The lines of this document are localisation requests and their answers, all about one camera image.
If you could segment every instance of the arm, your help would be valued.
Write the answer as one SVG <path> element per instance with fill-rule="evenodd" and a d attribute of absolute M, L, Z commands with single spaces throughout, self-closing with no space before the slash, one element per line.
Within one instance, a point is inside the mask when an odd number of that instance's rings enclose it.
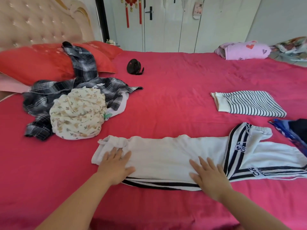
<path fill-rule="evenodd" d="M 121 159 L 122 149 L 106 153 L 97 173 L 92 175 L 78 190 L 63 202 L 36 230 L 87 230 L 102 197 L 111 185 L 122 182 L 135 171 L 125 168 L 131 152 Z"/>
<path fill-rule="evenodd" d="M 210 158 L 207 158 L 208 163 L 201 157 L 199 160 L 202 166 L 190 160 L 191 166 L 198 173 L 190 173 L 190 177 L 209 197 L 222 203 L 245 230 L 289 230 L 280 220 L 243 194 L 234 191 L 222 166 L 216 167 Z"/>

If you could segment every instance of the white pants with black stripes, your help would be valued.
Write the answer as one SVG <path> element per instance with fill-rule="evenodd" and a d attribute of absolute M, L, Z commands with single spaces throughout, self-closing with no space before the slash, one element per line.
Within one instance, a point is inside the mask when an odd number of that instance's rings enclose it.
<path fill-rule="evenodd" d="M 110 135 L 98 141 L 92 163 L 99 165 L 113 147 L 123 148 L 123 155 L 132 151 L 127 166 L 134 166 L 136 171 L 123 183 L 155 189 L 200 190 L 189 176 L 195 172 L 189 159 L 199 163 L 198 156 L 223 165 L 230 181 L 307 177 L 307 158 L 295 147 L 260 142 L 271 136 L 270 128 L 248 123 L 239 124 L 226 137 L 126 139 Z"/>

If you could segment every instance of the small black fan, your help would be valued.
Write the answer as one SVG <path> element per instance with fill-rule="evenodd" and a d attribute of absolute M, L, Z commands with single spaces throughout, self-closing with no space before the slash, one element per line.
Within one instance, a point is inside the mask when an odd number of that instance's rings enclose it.
<path fill-rule="evenodd" d="M 132 59 L 127 65 L 127 72 L 133 75 L 142 75 L 144 68 L 141 70 L 141 63 L 137 59 Z"/>

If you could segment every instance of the plaid shirt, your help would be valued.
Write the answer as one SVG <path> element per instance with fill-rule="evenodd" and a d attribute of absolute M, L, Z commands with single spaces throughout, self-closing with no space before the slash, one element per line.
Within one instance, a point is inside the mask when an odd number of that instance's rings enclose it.
<path fill-rule="evenodd" d="M 63 94 L 69 94 L 73 88 L 98 88 L 106 97 L 108 108 L 117 110 L 122 101 L 122 93 L 132 93 L 142 87 L 129 87 L 123 81 L 109 77 L 98 77 L 94 56 L 82 47 L 72 46 L 63 42 L 63 49 L 70 56 L 76 78 L 67 81 L 55 82 L 48 80 L 37 81 L 29 92 L 23 94 L 23 107 L 35 121 L 26 127 L 25 136 L 40 140 L 47 139 L 53 134 L 49 111 L 53 100 Z"/>

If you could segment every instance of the red bed sheet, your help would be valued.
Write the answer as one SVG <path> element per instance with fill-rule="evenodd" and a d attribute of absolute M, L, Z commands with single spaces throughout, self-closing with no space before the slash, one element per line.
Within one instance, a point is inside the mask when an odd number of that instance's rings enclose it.
<path fill-rule="evenodd" d="M 136 58 L 143 75 L 126 72 Z M 96 170 L 91 157 L 98 139 L 227 136 L 238 123 L 270 127 L 270 141 L 291 145 L 268 121 L 272 118 L 217 112 L 210 92 L 264 90 L 288 113 L 307 118 L 307 70 L 271 59 L 225 61 L 216 54 L 140 53 L 124 51 L 112 75 L 133 92 L 126 110 L 110 118 L 92 139 L 69 141 L 55 135 L 45 142 L 25 137 L 34 117 L 22 109 L 16 94 L 0 102 L 0 228 L 34 229 Z M 307 227 L 307 179 L 233 182 L 258 205 L 292 229 Z M 237 221 L 202 192 L 111 187 L 95 212 L 97 229 L 219 229 Z"/>

